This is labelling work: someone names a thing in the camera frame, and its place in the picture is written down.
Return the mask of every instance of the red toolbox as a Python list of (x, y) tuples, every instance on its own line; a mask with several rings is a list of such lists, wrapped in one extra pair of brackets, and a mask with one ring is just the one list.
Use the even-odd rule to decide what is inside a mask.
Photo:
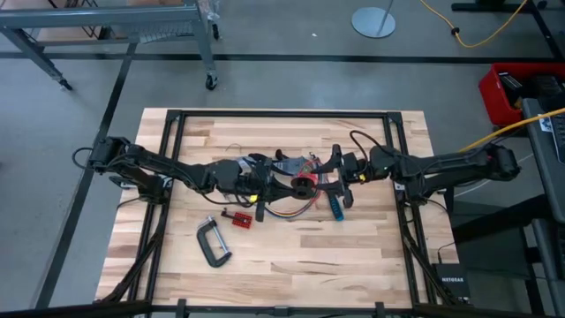
[(522, 111), (510, 106), (498, 76), (500, 72), (508, 72), (522, 84), (536, 74), (555, 74), (565, 79), (565, 64), (497, 63), (491, 65), (491, 70), (479, 82), (478, 89), (483, 95), (491, 122), (494, 125), (506, 126), (522, 120)]

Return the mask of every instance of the metal cart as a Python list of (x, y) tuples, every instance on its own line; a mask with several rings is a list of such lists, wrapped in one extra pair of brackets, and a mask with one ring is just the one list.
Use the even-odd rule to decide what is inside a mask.
[[(213, 90), (218, 78), (208, 36), (213, 34), (218, 40), (218, 27), (202, 16), (196, 0), (183, 2), (184, 5), (99, 7), (95, 0), (66, 0), (58, 6), (49, 0), (54, 9), (1, 10), (0, 32), (69, 90), (71, 85), (43, 53), (46, 46), (195, 40), (206, 68), (206, 88)], [(41, 30), (66, 27), (82, 29), (85, 39), (37, 38)]]

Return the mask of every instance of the yellow cable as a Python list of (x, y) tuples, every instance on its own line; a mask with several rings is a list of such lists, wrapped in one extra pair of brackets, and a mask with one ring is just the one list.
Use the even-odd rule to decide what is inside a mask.
[[(526, 3), (529, 0), (523, 0), (522, 4), (520, 4), (520, 6), (518, 7), (518, 9), (516, 9), (516, 11), (512, 14), (512, 16), (510, 16), (510, 19), (508, 19), (501, 27), (498, 28), (498, 30), (496, 30), (493, 34), (491, 34), (491, 36), (487, 37), (486, 39), (484, 39), (483, 41), (476, 43), (476, 44), (465, 44), (463, 42), (463, 40), (461, 40), (461, 36), (459, 36), (459, 32), (456, 32), (456, 38), (459, 41), (459, 43), (461, 43), (461, 45), (463, 45), (465, 48), (467, 49), (473, 49), (473, 48), (477, 48), (483, 44), (488, 43), (489, 41), (491, 41), (496, 35), (498, 35), (498, 33), (500, 33), (502, 30), (504, 30), (504, 28), (506, 28), (508, 26), (508, 24), (510, 22), (512, 22), (512, 20), (514, 19), (514, 17), (520, 12), (520, 10), (522, 10), (522, 8), (526, 5)], [(435, 15), (437, 15), (438, 17), (440, 17), (441, 19), (443, 19), (450, 27), (451, 29), (455, 29), (456, 27), (453, 25), (453, 23), (451, 23), (451, 21), (449, 21), (448, 18), (444, 17), (441, 13), (437, 12), (436, 10), (434, 10), (429, 4), (427, 4), (424, 0), (420, 0), (420, 2), (431, 12), (435, 13)]]
[(480, 145), (480, 144), (482, 144), (483, 142), (485, 142), (485, 141), (487, 141), (487, 140), (490, 140), (490, 139), (492, 139), (492, 138), (494, 138), (494, 137), (500, 135), (501, 133), (505, 133), (505, 132), (507, 132), (507, 131), (509, 131), (509, 130), (511, 130), (511, 129), (517, 128), (517, 127), (522, 126), (522, 125), (527, 125), (527, 124), (529, 124), (529, 123), (532, 123), (532, 122), (535, 122), (535, 121), (537, 121), (537, 120), (540, 120), (541, 118), (551, 117), (551, 116), (559, 115), (559, 114), (562, 114), (562, 113), (565, 113), (565, 108), (562, 108), (562, 109), (560, 109), (560, 110), (550, 111), (550, 112), (548, 112), (548, 113), (546, 113), (546, 114), (539, 115), (539, 116), (532, 117), (532, 118), (528, 118), (528, 119), (519, 121), (519, 122), (517, 122), (517, 123), (515, 123), (515, 124), (508, 125), (508, 126), (502, 128), (502, 129), (500, 129), (499, 131), (493, 132), (493, 133), (489, 134), (488, 136), (483, 137), (483, 138), (481, 138), (481, 139), (479, 139), (479, 140), (477, 140), (477, 141), (471, 143), (469, 146), (467, 146), (467, 147), (465, 147), (465, 148), (459, 150), (459, 152), (464, 152), (464, 151), (473, 149), (473, 148), (475, 148), (477, 145)]

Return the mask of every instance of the butcher block tabletop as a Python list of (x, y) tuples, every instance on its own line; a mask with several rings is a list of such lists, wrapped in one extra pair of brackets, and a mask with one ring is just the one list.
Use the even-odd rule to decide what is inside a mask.
[[(158, 152), (166, 114), (167, 109), (145, 109), (135, 143)], [(424, 113), (403, 111), (402, 115), (410, 154), (433, 155)], [(385, 143), (380, 119), (188, 117), (178, 160), (193, 164), (250, 153), (274, 156), (280, 148), (290, 157), (314, 153), (325, 162), (335, 143), (341, 145), (344, 153), (353, 151), (361, 158), (349, 137), (353, 129)], [(173, 124), (168, 155), (176, 130)], [(367, 152), (373, 146), (362, 136), (358, 139)], [(301, 216), (282, 219), (266, 211), (265, 221), (258, 223), (253, 219), (247, 230), (221, 217), (223, 206), (207, 202), (175, 181), (154, 304), (176, 305), (178, 299), (187, 299), (192, 306), (374, 307), (380, 301), (387, 308), (410, 308), (392, 182), (373, 181), (352, 185), (350, 189), (355, 202), (352, 208), (344, 210), (344, 221), (334, 219), (328, 199), (322, 194)], [(124, 191), (122, 201), (137, 196), (135, 190)], [(218, 192), (209, 197), (224, 201)], [(433, 199), (443, 203), (440, 196), (434, 195)], [(273, 206), (292, 209), (305, 203), (284, 199)], [(117, 211), (97, 299), (110, 293), (133, 264), (146, 206), (136, 201)], [(428, 255), (434, 262), (438, 248), (453, 242), (449, 218), (436, 204), (427, 204), (420, 210)], [(228, 211), (254, 216), (254, 208), (232, 205)], [(197, 226), (207, 216), (218, 222), (218, 229), (233, 253), (217, 269), (207, 264), (195, 235)], [(215, 236), (209, 235), (208, 241), (221, 255)], [(455, 246), (441, 249), (441, 257), (444, 262), (458, 262)], [(138, 298), (145, 295), (150, 262), (141, 274)], [(426, 301), (422, 271), (418, 265), (415, 267), (420, 299)]]

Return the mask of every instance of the concrete floor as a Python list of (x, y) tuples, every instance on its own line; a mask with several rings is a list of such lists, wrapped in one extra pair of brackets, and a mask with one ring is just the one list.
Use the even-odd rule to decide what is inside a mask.
[[(486, 37), (508, 17), (491, 13), (455, 14), (448, 9), (448, 2), (429, 3), (457, 21), (467, 42)], [(350, 15), (358, 7), (385, 4), (384, 0), (224, 1), (220, 12), (223, 39), (214, 43), (214, 51), (550, 57), (533, 18), (526, 15), (518, 16), (508, 31), (492, 43), (474, 50), (459, 47), (448, 27), (416, 0), (395, 2), (397, 29), (386, 39), (367, 39), (351, 29)], [(543, 14), (558, 42), (565, 44), (565, 36), (559, 34), (565, 30), (562, 18), (565, 12), (548, 10)], [(0, 50), (14, 48), (1, 39)], [(190, 43), (180, 42), (139, 47), (139, 52), (193, 50)], [(123, 52), (124, 47), (57, 47), (48, 51)], [(80, 171), (72, 165), (71, 153), (92, 142), (120, 65), (119, 61), (57, 60), (55, 63), (74, 86), (74, 92), (60, 91), (28, 60), (0, 60), (3, 74), (0, 76), (0, 201), (3, 203), (0, 311), (31, 306), (79, 179)], [(208, 92), (200, 62), (133, 62), (110, 134), (132, 140), (146, 107), (423, 110), (437, 154), (456, 151), (491, 130), (477, 89), (489, 65), (331, 62), (218, 62), (216, 65), (220, 83), (214, 92)], [(510, 139), (505, 144), (515, 150), (518, 158), (531, 153), (527, 140)], [(523, 172), (516, 180), (503, 185), (491, 183), (458, 199), (505, 207), (541, 193), (535, 162), (529, 159), (522, 166)], [(120, 191), (106, 178), (94, 179), (52, 306), (92, 301), (119, 195)], [(511, 267), (509, 260), (515, 259), (512, 254), (515, 251), (493, 241), (482, 243), (481, 249), (488, 248), (481, 257), (475, 246), (461, 246), (460, 254), (462, 260), (479, 259), (477, 263), (481, 267)], [(517, 279), (472, 271), (471, 289), (479, 307), (528, 310), (524, 287)]]

